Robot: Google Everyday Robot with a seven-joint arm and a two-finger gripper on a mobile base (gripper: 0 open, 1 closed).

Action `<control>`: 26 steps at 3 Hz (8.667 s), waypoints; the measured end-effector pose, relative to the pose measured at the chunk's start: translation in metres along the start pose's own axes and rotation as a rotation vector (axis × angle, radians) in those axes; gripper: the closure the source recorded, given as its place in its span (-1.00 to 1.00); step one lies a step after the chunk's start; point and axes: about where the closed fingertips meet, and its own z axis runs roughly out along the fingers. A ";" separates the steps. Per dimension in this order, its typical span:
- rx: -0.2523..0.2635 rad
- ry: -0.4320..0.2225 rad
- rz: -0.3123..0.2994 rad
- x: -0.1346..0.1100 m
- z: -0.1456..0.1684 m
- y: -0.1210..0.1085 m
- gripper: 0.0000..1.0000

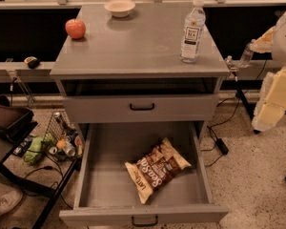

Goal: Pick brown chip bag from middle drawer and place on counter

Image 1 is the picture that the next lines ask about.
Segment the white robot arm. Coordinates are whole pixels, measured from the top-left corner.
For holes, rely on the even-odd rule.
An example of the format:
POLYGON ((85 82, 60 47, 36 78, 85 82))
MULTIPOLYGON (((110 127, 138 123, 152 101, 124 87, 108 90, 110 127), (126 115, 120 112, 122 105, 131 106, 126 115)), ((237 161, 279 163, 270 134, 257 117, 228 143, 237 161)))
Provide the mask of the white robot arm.
POLYGON ((286 11, 276 24, 261 35, 250 47, 253 52, 269 52, 282 68, 267 73, 254 110, 252 126, 264 132, 277 124, 286 112, 286 11))

